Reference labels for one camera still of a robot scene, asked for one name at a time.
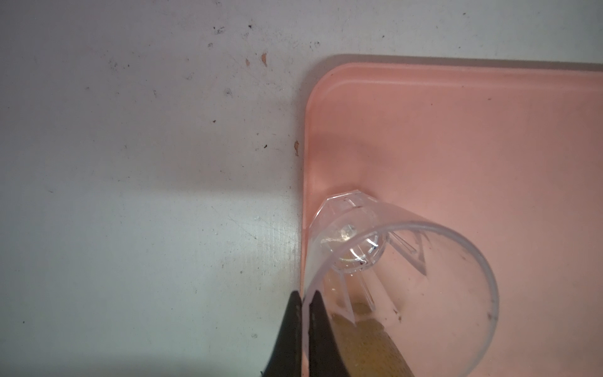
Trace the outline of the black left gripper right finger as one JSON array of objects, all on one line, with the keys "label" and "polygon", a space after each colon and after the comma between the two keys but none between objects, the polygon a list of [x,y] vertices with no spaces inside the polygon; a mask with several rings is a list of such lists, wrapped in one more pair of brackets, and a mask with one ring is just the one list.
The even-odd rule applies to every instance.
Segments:
[{"label": "black left gripper right finger", "polygon": [[309,375],[311,377],[350,377],[339,353],[331,322],[320,291],[309,303]]}]

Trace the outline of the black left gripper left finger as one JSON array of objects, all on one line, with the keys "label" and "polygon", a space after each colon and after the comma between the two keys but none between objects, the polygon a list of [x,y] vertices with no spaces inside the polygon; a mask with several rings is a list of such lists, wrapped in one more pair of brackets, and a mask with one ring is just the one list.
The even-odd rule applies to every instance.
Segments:
[{"label": "black left gripper left finger", "polygon": [[273,352],[263,377],[302,376],[302,298],[290,294]]}]

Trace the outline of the clear faceted glass tumbler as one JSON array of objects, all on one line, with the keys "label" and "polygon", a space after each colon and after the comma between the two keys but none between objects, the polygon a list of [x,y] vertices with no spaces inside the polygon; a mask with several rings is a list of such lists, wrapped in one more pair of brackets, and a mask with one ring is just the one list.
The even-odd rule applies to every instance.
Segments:
[{"label": "clear faceted glass tumbler", "polygon": [[473,243],[358,190],[327,198],[307,230],[305,351],[316,291],[330,322],[355,321],[352,305],[369,305],[412,376],[469,375],[498,321],[496,278]]}]

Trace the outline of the pink plastic tray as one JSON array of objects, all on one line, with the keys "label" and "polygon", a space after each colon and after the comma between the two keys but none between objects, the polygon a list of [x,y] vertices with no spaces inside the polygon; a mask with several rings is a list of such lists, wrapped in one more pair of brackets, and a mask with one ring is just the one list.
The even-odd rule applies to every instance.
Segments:
[{"label": "pink plastic tray", "polygon": [[496,278],[467,376],[602,374],[602,75],[344,64],[306,105],[302,264],[329,197],[361,191],[458,232]]}]

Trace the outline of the dark olive dotted glass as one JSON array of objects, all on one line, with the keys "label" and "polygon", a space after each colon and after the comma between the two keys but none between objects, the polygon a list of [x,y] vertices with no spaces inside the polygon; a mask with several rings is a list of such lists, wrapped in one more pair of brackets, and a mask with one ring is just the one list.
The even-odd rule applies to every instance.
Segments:
[{"label": "dark olive dotted glass", "polygon": [[339,353],[351,376],[412,376],[384,326],[365,303],[352,305],[355,321],[331,315],[331,328]]}]

